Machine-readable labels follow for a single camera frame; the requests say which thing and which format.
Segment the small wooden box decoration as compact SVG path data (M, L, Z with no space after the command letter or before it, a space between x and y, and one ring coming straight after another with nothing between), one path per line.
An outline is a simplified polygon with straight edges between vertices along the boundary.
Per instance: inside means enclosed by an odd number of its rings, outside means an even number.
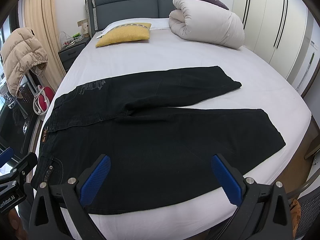
M78 24L78 27L81 28L81 31L80 31L81 35L84 38L90 37L88 20L87 19L80 20L77 22L77 24Z

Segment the white wardrobe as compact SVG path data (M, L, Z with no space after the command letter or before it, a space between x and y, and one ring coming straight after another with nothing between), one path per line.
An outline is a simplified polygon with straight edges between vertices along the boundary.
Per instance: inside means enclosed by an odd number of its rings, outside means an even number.
M302 0L234 0L244 45L273 67L300 94L319 62L319 25Z

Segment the beige puffer jacket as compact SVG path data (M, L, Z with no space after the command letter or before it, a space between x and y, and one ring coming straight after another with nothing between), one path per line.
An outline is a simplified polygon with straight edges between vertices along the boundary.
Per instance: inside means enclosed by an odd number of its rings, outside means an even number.
M14 30L1 49L4 75L10 94L21 98L20 86L28 72L42 75L48 64L48 56L30 28Z

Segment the yellow cushion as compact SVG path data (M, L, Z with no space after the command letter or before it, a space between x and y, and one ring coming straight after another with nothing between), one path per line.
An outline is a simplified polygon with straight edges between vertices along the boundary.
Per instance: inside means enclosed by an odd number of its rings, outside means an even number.
M117 27L99 38L95 47L100 48L111 44L144 41L150 38L149 26L127 25Z

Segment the black mesh chair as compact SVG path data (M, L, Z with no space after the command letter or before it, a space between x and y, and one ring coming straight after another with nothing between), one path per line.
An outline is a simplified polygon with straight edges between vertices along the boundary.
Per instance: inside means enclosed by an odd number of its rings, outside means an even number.
M319 178L317 170L303 185L289 192L293 239L319 239L319 186L296 199Z

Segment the dark grey upholstered headboard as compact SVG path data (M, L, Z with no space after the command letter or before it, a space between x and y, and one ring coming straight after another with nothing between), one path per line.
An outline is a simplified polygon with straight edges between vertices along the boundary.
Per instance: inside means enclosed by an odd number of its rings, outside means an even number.
M172 0L85 0L89 35L109 24L129 18L167 18L174 10Z

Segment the dark grey nightstand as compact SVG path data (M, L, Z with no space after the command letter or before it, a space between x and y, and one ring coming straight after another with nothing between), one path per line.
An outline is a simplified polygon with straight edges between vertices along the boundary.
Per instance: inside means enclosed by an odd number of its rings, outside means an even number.
M60 61L66 72L69 71L75 59L80 55L80 53L85 48L85 46L88 45L89 41L90 41L90 38L86 37L79 42L75 42L71 46L66 46L65 48L62 48L58 52Z

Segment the black denim pants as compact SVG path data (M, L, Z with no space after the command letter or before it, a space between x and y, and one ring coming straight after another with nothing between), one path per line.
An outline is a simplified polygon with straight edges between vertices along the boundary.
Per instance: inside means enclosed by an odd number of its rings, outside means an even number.
M213 191L213 155L246 174L285 146L262 109L193 108L240 87L218 66L80 85L54 102L31 185L63 184L105 154L111 169L89 213L156 209Z

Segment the red white garment steamer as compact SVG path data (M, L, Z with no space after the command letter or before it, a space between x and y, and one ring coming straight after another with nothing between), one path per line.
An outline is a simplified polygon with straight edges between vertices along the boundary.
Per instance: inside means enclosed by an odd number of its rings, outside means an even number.
M39 115L46 115L54 97L54 91L50 87L37 86L37 93L33 99L33 110Z

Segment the beige curtain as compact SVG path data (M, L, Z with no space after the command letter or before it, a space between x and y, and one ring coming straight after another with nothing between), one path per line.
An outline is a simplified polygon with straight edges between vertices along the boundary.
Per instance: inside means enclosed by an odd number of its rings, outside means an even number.
M60 33L56 23L55 1L24 0L23 19L25 26L34 31L48 56L43 82L56 91L66 72L58 55Z

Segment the bed with white sheet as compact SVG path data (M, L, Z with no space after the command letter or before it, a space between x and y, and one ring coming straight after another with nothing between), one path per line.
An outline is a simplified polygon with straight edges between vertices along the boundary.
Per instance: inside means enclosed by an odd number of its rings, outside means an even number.
M272 183L311 121L295 89L246 48L152 29L147 41L93 38L46 115L31 184L63 184L101 154L110 173L87 207L108 239L185 239L225 220L231 205L210 161Z

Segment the rolled white duvet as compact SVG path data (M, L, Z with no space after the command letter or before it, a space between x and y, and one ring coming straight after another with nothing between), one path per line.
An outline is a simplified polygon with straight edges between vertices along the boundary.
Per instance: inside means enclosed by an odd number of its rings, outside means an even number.
M201 0L173 0L171 31L182 39L239 49L245 33L239 16Z

